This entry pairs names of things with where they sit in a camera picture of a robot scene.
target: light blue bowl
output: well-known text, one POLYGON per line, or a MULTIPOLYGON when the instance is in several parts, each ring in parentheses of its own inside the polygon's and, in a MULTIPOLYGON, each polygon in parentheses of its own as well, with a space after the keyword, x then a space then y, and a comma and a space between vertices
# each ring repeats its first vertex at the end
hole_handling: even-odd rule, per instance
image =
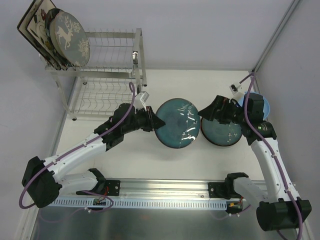
MULTIPOLYGON (((254 92, 254 91, 251 91, 250 92, 251 94, 259 94, 257 92, 254 92)), ((242 97, 238 102, 240 104, 240 106, 242 106, 244 104, 244 99, 245 97, 242 97)), ((263 120, 265 120, 268 116, 269 116, 269 113, 270 113, 270 105, 269 105, 269 102, 268 100, 263 96, 263 101, 264 101, 264 106, 263 106, 263 120)))

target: snowflake pattern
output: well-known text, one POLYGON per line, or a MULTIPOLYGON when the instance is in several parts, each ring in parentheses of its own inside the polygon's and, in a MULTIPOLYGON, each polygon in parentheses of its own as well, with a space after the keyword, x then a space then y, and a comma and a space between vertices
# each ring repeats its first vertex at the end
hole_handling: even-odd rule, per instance
POLYGON ((79 33, 80 32, 80 24, 78 22, 75 22, 73 23, 73 30, 76 32, 76 33, 79 33))
POLYGON ((58 14, 57 16, 56 16, 56 18, 58 19, 58 21, 59 22, 63 22, 63 21, 65 21, 65 18, 64 18, 64 16, 62 16, 62 14, 58 14))
POLYGON ((85 59, 87 60, 89 58, 89 40, 85 40, 84 38, 82 38, 81 41, 79 41, 79 52, 81 53, 82 57, 85 57, 85 59))
POLYGON ((229 138, 229 140, 227 140, 227 143, 228 144, 231 144, 230 142, 234 142, 235 141, 235 139, 237 139, 238 138, 238 133, 237 133, 237 131, 236 131, 236 127, 238 126, 238 124, 233 124, 233 126, 232 126, 232 123, 230 123, 229 124, 229 130, 230 130, 230 132, 228 133, 228 138, 229 138))

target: white wall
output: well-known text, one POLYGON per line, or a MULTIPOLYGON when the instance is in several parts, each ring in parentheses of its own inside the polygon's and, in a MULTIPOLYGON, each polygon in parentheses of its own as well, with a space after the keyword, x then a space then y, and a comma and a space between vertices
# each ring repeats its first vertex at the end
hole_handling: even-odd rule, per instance
POLYGON ((149 69, 252 69, 292 0, 54 0, 85 28, 142 28, 149 69))
POLYGON ((29 159, 47 157, 63 114, 53 79, 17 25, 31 1, 0 3, 0 239, 12 240, 29 159))
POLYGON ((303 0, 259 73, 259 88, 271 105, 285 166, 309 199, 314 237, 320 237, 320 1, 303 0))

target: white plate with reindeer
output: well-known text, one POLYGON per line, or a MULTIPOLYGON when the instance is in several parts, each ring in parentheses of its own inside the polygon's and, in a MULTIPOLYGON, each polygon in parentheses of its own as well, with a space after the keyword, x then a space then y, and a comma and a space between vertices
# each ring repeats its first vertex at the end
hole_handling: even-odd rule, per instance
POLYGON ((54 48, 76 67, 85 66, 90 58, 89 40, 78 20, 61 11, 50 24, 50 38, 54 48))

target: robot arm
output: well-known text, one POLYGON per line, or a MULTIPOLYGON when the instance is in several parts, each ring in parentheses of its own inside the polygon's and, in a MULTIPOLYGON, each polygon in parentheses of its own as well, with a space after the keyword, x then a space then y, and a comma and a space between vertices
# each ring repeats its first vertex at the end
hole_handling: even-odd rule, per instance
POLYGON ((134 102, 138 109, 133 106, 124 121, 108 134, 103 135, 121 120, 130 107, 129 103, 121 104, 108 121, 98 126, 86 139, 67 151, 44 160, 40 160, 37 156, 32 158, 28 162, 23 176, 22 185, 24 187, 36 173, 51 164, 27 189, 35 205, 38 208, 43 208, 51 204, 59 195, 76 193, 77 191, 88 190, 100 194, 105 187, 106 179, 97 169, 92 168, 78 174, 67 175, 67 173, 86 160, 109 151, 121 143, 127 133, 139 129, 152 132, 164 126, 165 122, 154 114, 151 106, 145 105, 144 102, 148 96, 146 92, 139 93, 134 102))
POLYGON ((199 115, 208 121, 216 119, 221 124, 233 122, 241 126, 242 134, 246 137, 249 146, 256 155, 267 187, 267 194, 252 183, 243 172, 230 173, 225 182, 214 188, 216 196, 221 198, 234 198, 243 196, 255 209, 260 227, 264 231, 297 228, 298 215, 284 186, 284 179, 288 189, 295 199, 304 221, 311 212, 308 200, 301 200, 293 186, 279 153, 277 135, 271 123, 263 121, 264 100, 259 94, 251 93, 248 99, 247 115, 255 130, 257 130, 272 147, 273 155, 267 145, 248 126, 245 119, 244 108, 234 99, 216 96, 214 101, 199 115))

